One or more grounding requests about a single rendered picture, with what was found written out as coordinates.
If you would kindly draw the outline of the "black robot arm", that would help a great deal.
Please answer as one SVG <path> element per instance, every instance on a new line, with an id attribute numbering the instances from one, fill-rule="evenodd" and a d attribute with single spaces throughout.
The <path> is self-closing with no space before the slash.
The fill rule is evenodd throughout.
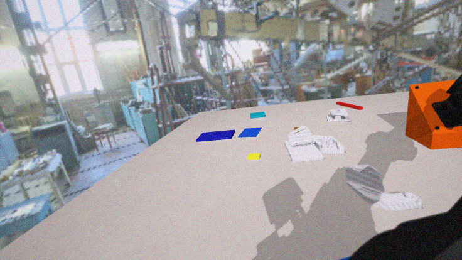
<path id="1" fill-rule="evenodd" d="M 432 105 L 443 124 L 462 126 L 462 74 Z M 348 260 L 462 260 L 462 196 L 447 211 L 400 223 L 357 249 Z"/>

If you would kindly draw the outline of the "small teal block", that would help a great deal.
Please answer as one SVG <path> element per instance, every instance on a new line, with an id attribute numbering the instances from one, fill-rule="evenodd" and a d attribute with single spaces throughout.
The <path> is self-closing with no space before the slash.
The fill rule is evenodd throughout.
<path id="1" fill-rule="evenodd" d="M 250 113 L 250 118 L 258 118 L 258 117 L 265 117 L 265 112 L 255 112 L 255 113 Z"/>

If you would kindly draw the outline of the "yellow flat tile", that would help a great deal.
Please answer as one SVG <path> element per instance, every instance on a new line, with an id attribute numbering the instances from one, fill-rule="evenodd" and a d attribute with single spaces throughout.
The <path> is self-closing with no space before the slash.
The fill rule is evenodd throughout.
<path id="1" fill-rule="evenodd" d="M 259 160 L 260 158 L 260 153 L 252 153 L 252 154 L 249 154 L 248 156 L 248 160 Z"/>

